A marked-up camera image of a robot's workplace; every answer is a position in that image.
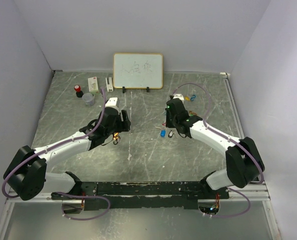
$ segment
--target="gray wall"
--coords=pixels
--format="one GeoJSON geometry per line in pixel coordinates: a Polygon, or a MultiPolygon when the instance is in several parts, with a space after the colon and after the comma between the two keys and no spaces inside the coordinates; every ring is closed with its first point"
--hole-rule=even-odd
{"type": "Polygon", "coordinates": [[[231,85],[243,129],[266,165],[282,236],[297,240],[297,0],[272,0],[231,85]]]}
{"type": "Polygon", "coordinates": [[[0,1],[0,215],[3,173],[17,149],[30,145],[51,70],[12,0],[0,1]]]}
{"type": "Polygon", "coordinates": [[[109,70],[115,52],[166,71],[231,72],[270,0],[15,0],[55,70],[109,70]]]}

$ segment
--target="blue object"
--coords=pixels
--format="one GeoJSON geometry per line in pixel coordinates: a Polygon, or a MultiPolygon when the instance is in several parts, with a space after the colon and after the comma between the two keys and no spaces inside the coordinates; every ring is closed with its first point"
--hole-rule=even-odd
{"type": "Polygon", "coordinates": [[[194,99],[196,98],[197,96],[195,94],[193,94],[191,97],[190,97],[190,100],[193,102],[194,99]]]}
{"type": "Polygon", "coordinates": [[[162,131],[160,131],[160,136],[164,138],[166,133],[167,131],[165,129],[162,129],[162,131]]]}

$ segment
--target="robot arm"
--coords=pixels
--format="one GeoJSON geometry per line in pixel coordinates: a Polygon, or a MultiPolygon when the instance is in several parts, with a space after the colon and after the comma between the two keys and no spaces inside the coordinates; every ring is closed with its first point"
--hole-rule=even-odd
{"type": "MultiPolygon", "coordinates": [[[[209,125],[205,127],[201,117],[196,115],[190,116],[183,102],[183,96],[181,94],[175,94],[166,103],[166,127],[176,128],[179,134],[206,143],[226,158],[225,169],[210,173],[202,181],[206,181],[212,190],[233,185],[238,188],[244,188],[248,183],[253,181],[259,175],[259,170],[253,161],[233,142],[210,131],[208,129],[210,127],[209,125]]],[[[212,129],[226,136],[229,140],[231,139],[241,144],[256,159],[262,171],[265,170],[261,156],[251,138],[245,137],[244,139],[239,139],[214,127],[212,129]]]]}
{"type": "Polygon", "coordinates": [[[98,119],[92,120],[87,126],[82,127],[75,134],[59,142],[36,149],[31,149],[29,146],[21,147],[4,173],[3,178],[5,179],[16,166],[28,157],[46,150],[45,153],[34,157],[27,164],[23,165],[10,177],[7,183],[22,200],[32,199],[40,192],[71,191],[76,184],[76,177],[70,172],[62,174],[49,173],[51,168],[71,156],[90,151],[102,145],[111,135],[114,137],[116,133],[128,132],[130,130],[131,122],[129,121],[128,114],[125,110],[119,110],[119,100],[117,97],[111,97],[106,102],[103,118],[98,128],[89,134],[88,137],[82,138],[82,136],[93,130],[98,123],[98,119]],[[48,151],[50,147],[70,139],[72,141],[48,151]]]}

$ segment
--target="red bottle cap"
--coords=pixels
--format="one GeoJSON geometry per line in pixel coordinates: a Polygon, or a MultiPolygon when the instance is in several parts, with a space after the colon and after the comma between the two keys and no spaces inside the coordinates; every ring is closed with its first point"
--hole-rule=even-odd
{"type": "Polygon", "coordinates": [[[80,92],[81,91],[81,86],[80,85],[75,85],[74,90],[77,91],[77,92],[80,92]]]}

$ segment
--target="marble tabletop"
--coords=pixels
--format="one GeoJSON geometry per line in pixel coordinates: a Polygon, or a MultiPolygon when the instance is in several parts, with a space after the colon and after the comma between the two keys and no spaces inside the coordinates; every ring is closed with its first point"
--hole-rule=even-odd
{"type": "MultiPolygon", "coordinates": [[[[86,106],[77,98],[74,85],[88,92],[88,78],[97,77],[105,87],[105,77],[111,72],[56,72],[47,94],[33,147],[42,147],[66,138],[84,127],[98,115],[103,106],[100,94],[95,105],[86,106]]],[[[127,110],[131,127],[120,134],[119,144],[99,146],[91,151],[72,156],[55,165],[52,173],[73,172],[82,181],[199,181],[208,173],[225,168],[224,157],[203,142],[176,135],[161,137],[165,122],[166,102],[173,90],[183,83],[199,83],[211,95],[211,113],[207,122],[215,128],[238,136],[227,86],[220,74],[165,73],[162,89],[121,89],[106,92],[107,98],[118,97],[120,108],[127,110]]],[[[185,85],[178,93],[196,95],[185,101],[187,110],[203,116],[208,99],[203,91],[185,85]]]]}

